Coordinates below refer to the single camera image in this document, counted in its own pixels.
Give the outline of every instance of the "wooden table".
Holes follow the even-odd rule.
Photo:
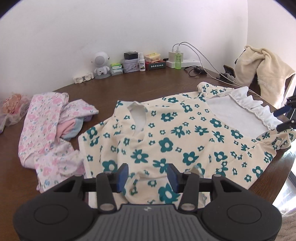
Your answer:
[[[116,101],[147,101],[162,96],[196,91],[199,82],[206,81],[214,85],[224,85],[206,76],[191,78],[184,70],[158,69],[146,72],[133,72],[103,80],[91,80],[81,84],[63,87],[57,92],[67,92],[69,101],[83,99],[94,105],[99,114],[90,122],[83,124],[80,133],[103,121],[113,114]],[[12,226],[12,216],[24,202],[39,194],[35,170],[21,166],[18,158],[18,142],[24,118],[16,125],[6,127],[0,135],[0,240],[15,241],[18,237]],[[78,149],[77,138],[71,141]],[[273,202],[281,190],[295,159],[291,150],[278,151],[260,178],[252,185],[251,191]]]

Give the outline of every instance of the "cream floral garment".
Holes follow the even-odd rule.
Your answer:
[[[205,178],[220,174],[249,188],[276,155],[287,148],[296,132],[269,130],[256,139],[243,136],[219,120],[206,103],[232,88],[202,82],[197,92],[177,94],[125,106],[118,101],[113,116],[79,138],[93,177],[102,171],[129,166],[122,195],[130,203],[178,205],[181,195],[172,191],[166,176],[168,163],[180,172],[197,166]],[[146,124],[136,132],[131,109],[143,108]],[[204,195],[207,204],[210,200]]]

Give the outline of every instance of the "blue gripper pad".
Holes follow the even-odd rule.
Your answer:
[[[178,193],[179,185],[178,185],[178,181],[177,181],[177,175],[170,168],[170,166],[168,166],[168,168],[167,168],[167,175],[168,175],[168,181],[170,182],[172,190],[175,193]]]
[[[119,174],[117,181],[117,192],[120,193],[123,191],[123,188],[126,184],[126,180],[128,179],[128,166],[126,166]]]

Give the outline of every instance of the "charging cable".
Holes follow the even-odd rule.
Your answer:
[[[220,81],[220,82],[222,82],[222,83],[225,83],[225,84],[228,84],[228,85],[233,85],[233,86],[235,86],[235,87],[243,87],[243,86],[241,86],[240,84],[238,84],[238,83],[235,83],[233,80],[231,80],[231,79],[229,79],[229,78],[227,78],[227,77],[225,77],[226,79],[228,79],[229,81],[231,81],[233,84],[230,84],[230,83],[227,83],[227,82],[224,82],[224,81],[222,81],[222,80],[220,80],[220,79],[217,79],[217,78],[215,78],[215,77],[213,77],[212,75],[210,75],[207,71],[206,71],[206,69],[204,68],[204,66],[202,65],[202,61],[201,61],[201,59],[200,59],[200,56],[199,56],[199,54],[194,50],[194,49],[196,49],[208,62],[209,62],[209,64],[214,68],[214,70],[218,73],[218,74],[222,74],[221,72],[219,72],[212,64],[211,64],[211,62],[196,48],[196,47],[194,47],[192,44],[190,44],[190,43],[188,43],[188,42],[181,42],[181,43],[179,43],[179,44],[175,44],[174,46],[173,46],[173,48],[172,48],[172,52],[174,52],[174,47],[176,46],[176,45],[178,45],[178,46],[180,46],[180,45],[185,45],[185,46],[187,46],[187,47],[189,47],[194,53],[196,53],[196,55],[198,56],[198,59],[199,59],[199,61],[200,61],[200,64],[201,64],[201,66],[203,67],[203,69],[205,70],[205,72],[211,77],[211,78],[213,78],[213,79],[215,79],[215,80],[218,80],[218,81]],[[257,96],[259,96],[259,97],[261,97],[260,95],[258,95],[257,93],[255,93],[254,91],[252,91],[252,90],[248,90],[248,91],[250,91],[250,92],[252,92],[252,93],[254,93],[255,95],[257,95]]]

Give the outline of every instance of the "cream fleece jacket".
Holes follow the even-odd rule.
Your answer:
[[[235,82],[249,87],[257,72],[261,97],[280,108],[284,104],[286,79],[295,71],[268,49],[246,45],[245,50],[235,65]],[[295,86],[291,89],[289,96],[293,95]]]

